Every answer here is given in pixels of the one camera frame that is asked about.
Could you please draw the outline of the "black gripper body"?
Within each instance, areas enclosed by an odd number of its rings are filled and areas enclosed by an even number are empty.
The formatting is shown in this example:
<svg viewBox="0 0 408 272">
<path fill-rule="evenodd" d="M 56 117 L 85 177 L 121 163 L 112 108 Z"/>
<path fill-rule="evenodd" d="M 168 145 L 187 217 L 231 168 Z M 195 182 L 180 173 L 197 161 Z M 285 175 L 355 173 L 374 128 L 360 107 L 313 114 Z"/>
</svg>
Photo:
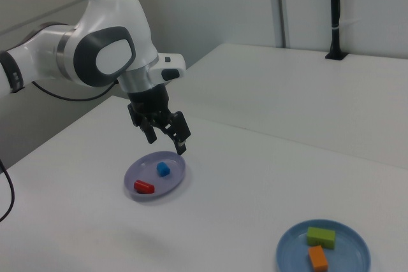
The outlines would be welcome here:
<svg viewBox="0 0 408 272">
<path fill-rule="evenodd" d="M 131 120 L 135 126 L 147 122 L 156 126 L 167 126 L 171 115 L 168 109 L 168 93 L 164 84 L 136 93 L 127 94 Z"/>
</svg>

